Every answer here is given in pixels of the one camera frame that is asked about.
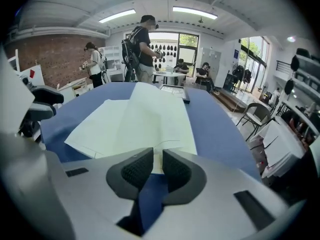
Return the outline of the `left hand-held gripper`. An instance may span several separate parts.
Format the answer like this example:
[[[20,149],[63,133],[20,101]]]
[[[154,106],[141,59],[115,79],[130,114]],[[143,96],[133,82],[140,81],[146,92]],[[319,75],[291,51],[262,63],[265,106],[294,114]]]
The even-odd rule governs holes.
[[[50,86],[34,85],[27,76],[21,75],[19,78],[34,96],[34,100],[25,114],[25,119],[40,122],[55,116],[57,113],[56,109],[51,105],[63,104],[64,96]]]

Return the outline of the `black standing fan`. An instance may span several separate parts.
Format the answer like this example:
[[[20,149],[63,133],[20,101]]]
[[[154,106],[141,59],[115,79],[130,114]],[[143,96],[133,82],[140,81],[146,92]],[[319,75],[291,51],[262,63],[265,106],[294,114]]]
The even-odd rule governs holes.
[[[242,78],[243,77],[244,71],[245,71],[245,68],[244,68],[244,65],[242,63],[237,62],[232,67],[232,74],[234,76],[237,76],[238,78]]]

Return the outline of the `white board panel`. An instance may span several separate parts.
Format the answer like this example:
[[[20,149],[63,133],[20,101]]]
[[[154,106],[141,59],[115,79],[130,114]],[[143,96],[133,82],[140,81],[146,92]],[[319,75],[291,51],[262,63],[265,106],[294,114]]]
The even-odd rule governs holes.
[[[30,78],[30,70],[31,69],[35,71],[35,75],[33,78]],[[19,76],[26,76],[36,86],[45,84],[43,74],[42,74],[42,68],[41,68],[40,64],[32,66],[26,70],[21,71],[19,73]]]

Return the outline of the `table with blue cloth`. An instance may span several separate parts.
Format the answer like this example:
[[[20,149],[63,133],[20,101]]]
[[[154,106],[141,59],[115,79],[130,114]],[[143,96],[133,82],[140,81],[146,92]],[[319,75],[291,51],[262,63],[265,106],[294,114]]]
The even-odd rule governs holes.
[[[62,163],[87,157],[64,143],[68,135],[105,100],[127,100],[135,84],[105,84],[73,99],[58,109],[57,114],[41,122],[41,140],[47,150],[57,154]],[[204,90],[188,88],[190,103],[186,105],[197,154],[228,167],[238,168],[260,181],[260,173],[252,152],[240,131]],[[141,229],[147,231],[162,212],[161,200],[168,193],[164,176],[152,174],[139,195]]]

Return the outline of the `white shelf unit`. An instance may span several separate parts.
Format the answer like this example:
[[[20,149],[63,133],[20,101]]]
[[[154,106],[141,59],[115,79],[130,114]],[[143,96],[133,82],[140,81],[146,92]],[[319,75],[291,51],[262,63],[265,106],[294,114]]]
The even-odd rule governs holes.
[[[99,47],[99,52],[105,57],[102,68],[102,80],[105,84],[123,82],[125,80],[122,64],[122,54],[119,46]]]

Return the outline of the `dark metal frame chair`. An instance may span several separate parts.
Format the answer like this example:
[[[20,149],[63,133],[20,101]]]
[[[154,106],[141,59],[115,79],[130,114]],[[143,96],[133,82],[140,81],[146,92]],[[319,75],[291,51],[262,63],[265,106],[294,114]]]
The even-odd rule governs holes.
[[[251,123],[253,125],[253,131],[245,140],[247,142],[253,135],[258,133],[259,128],[270,122],[271,113],[264,105],[253,102],[250,103],[244,110],[243,115],[236,126],[238,126],[242,120],[244,120],[242,126],[244,126],[246,123]]]

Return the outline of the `grey lockers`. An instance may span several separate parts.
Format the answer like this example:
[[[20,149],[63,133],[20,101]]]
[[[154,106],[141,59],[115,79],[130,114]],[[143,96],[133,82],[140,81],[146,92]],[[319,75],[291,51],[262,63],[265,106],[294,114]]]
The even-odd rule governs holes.
[[[221,55],[221,52],[205,47],[201,47],[198,53],[199,65],[209,64],[209,72],[215,86],[217,85],[216,78],[219,72]]]

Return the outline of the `ceiling light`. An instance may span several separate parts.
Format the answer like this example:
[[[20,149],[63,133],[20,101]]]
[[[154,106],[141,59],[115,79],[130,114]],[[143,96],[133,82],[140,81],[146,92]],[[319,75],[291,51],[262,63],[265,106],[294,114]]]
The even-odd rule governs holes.
[[[128,16],[128,15],[132,15],[132,14],[135,14],[135,13],[136,13],[135,9],[129,9],[129,10],[122,11],[122,12],[113,14],[111,16],[105,17],[105,18],[99,20],[98,22],[101,23],[101,24],[104,24],[104,23],[112,21],[114,19],[121,18],[121,17]]]
[[[193,15],[205,17],[205,18],[212,19],[212,20],[215,20],[218,18],[218,16],[215,14],[204,12],[204,11],[193,9],[193,8],[187,8],[187,7],[174,6],[172,8],[172,11],[179,12],[179,13],[193,14]]]

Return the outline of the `white desk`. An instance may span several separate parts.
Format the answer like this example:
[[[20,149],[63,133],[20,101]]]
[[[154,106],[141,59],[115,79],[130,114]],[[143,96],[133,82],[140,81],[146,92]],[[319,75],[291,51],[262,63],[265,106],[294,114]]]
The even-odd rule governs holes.
[[[69,101],[75,99],[77,97],[76,90],[81,89],[82,86],[87,86],[87,78],[80,78],[77,80],[74,80],[70,83],[67,83],[66,85],[60,87],[58,84],[56,87],[56,90],[63,95],[64,97],[64,104],[68,103]]]

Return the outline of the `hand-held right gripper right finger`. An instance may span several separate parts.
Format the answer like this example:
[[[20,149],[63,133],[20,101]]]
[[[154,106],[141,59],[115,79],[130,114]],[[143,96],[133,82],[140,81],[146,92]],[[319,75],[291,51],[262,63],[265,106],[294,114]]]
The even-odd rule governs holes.
[[[286,202],[240,169],[165,149],[168,194],[147,240],[242,240],[288,210]]]

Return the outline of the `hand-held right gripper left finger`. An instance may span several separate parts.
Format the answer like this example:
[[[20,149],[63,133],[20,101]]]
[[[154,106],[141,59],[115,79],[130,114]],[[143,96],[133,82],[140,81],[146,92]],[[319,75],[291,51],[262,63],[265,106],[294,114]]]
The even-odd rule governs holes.
[[[153,163],[151,147],[64,163],[61,198],[71,240],[142,240],[139,194]]]

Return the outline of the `wooden step platform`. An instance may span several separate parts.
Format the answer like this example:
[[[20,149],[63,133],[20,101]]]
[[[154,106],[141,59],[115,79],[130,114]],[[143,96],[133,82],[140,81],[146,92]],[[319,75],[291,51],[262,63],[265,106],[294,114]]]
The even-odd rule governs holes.
[[[220,89],[218,92],[219,94],[216,94],[212,91],[211,94],[229,111],[235,113],[243,113],[247,108],[247,105],[243,101],[235,97],[231,92],[225,89]]]

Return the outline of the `white cloth covered table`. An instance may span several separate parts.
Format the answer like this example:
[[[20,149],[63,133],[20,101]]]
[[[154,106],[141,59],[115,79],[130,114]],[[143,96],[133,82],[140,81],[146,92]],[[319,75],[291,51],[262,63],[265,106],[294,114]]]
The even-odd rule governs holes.
[[[271,120],[249,139],[249,143],[262,148],[265,154],[262,178],[284,176],[306,152],[296,134],[282,120]]]

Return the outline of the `white book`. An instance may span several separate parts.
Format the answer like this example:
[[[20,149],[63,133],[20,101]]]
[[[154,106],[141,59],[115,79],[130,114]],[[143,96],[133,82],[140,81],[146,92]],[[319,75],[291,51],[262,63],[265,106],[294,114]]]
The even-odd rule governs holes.
[[[164,149],[197,154],[181,96],[141,82],[135,85],[129,99],[105,100],[64,142],[91,159],[153,148],[154,174],[163,173]]]

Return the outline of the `black framed picture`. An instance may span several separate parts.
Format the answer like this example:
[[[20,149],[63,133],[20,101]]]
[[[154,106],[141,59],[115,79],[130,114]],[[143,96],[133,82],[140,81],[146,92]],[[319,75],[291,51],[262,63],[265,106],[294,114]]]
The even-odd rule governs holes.
[[[181,98],[185,104],[190,103],[190,98],[189,98],[187,89],[184,88],[183,86],[162,84],[159,86],[159,89],[161,91],[171,93],[177,98]]]

